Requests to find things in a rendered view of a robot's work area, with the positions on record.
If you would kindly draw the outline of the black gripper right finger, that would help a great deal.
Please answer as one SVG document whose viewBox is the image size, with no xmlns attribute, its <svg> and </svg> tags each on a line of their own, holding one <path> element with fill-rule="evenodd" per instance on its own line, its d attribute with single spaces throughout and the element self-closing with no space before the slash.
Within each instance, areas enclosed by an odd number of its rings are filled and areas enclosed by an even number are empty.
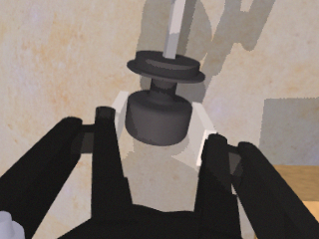
<svg viewBox="0 0 319 239">
<path fill-rule="evenodd" d="M 237 197 L 257 239 L 319 239 L 319 222 L 257 146 L 228 144 L 200 103 L 192 102 L 187 134 L 200 166 L 198 239 L 243 239 Z"/>
</svg>

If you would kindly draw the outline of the tan cardboard box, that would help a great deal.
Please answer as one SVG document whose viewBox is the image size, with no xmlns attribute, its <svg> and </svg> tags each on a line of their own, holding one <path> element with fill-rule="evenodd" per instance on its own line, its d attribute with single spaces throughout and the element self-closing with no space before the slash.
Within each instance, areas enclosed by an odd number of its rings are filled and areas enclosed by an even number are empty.
<svg viewBox="0 0 319 239">
<path fill-rule="evenodd" d="M 273 165 L 319 222 L 319 165 Z"/>
</svg>

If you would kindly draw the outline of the black door knob with grey metal spindle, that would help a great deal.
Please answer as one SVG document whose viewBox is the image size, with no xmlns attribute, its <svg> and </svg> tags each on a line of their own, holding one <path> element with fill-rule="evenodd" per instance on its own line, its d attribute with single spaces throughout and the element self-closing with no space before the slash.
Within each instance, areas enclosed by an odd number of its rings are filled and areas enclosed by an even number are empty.
<svg viewBox="0 0 319 239">
<path fill-rule="evenodd" d="M 137 51 L 136 59 L 127 62 L 134 73 L 152 78 L 149 90 L 129 95 L 125 120 L 127 132 L 146 144 L 169 146 L 184 140 L 192 105 L 175 94 L 176 85 L 205 80 L 199 61 L 176 54 L 184 4 L 171 0 L 163 52 Z"/>
</svg>

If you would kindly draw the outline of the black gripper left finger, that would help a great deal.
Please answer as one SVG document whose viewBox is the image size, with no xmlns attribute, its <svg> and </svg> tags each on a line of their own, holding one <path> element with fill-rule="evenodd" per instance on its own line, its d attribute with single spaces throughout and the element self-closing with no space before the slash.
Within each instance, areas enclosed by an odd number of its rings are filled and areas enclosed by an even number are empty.
<svg viewBox="0 0 319 239">
<path fill-rule="evenodd" d="M 143 239 L 119 149 L 129 93 L 96 107 L 93 124 L 61 119 L 0 177 L 0 239 L 32 239 L 81 153 L 93 154 L 93 239 Z"/>
</svg>

